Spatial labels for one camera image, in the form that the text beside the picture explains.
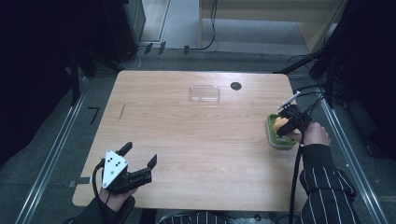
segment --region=wire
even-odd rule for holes
[[[146,48],[146,47],[141,48],[141,49],[136,53],[137,60],[139,61],[139,64],[138,64],[136,67],[134,67],[134,68],[129,68],[129,67],[125,66],[123,63],[119,63],[119,65],[122,66],[123,68],[127,69],[127,70],[136,70],[136,69],[138,69],[138,68],[140,67],[140,65],[142,64],[142,60],[141,60],[140,57],[139,57],[139,53],[140,53],[140,51],[142,51],[142,50],[145,49],[145,48]]]
[[[210,48],[210,46],[212,46],[213,43],[216,43],[216,45],[217,45],[216,49],[210,50],[210,51],[204,51],[204,52],[213,52],[213,51],[216,51],[219,48],[219,43],[215,40],[215,38],[216,38],[215,22],[216,22],[216,15],[217,15],[217,11],[218,11],[218,1],[219,0],[214,0],[213,1],[211,13],[210,13],[210,21],[211,21],[212,30],[213,30],[212,40],[210,41],[210,43],[206,47],[189,49],[190,51],[204,51],[205,49]],[[169,50],[185,50],[185,49],[173,49],[173,48],[170,48]]]
[[[277,218],[275,219],[274,223],[275,223],[275,224],[279,224],[280,219],[285,218],[285,217],[289,217],[289,214],[286,214],[286,215],[277,217]]]
[[[92,173],[92,188],[93,188],[93,193],[95,195],[95,200],[98,202],[99,208],[102,210],[103,216],[105,215],[104,207],[100,203],[100,198],[99,198],[99,193],[98,193],[98,188],[96,187],[96,174],[99,171],[100,168],[103,168],[105,166],[105,159],[101,159],[100,162],[95,166],[93,169]]]

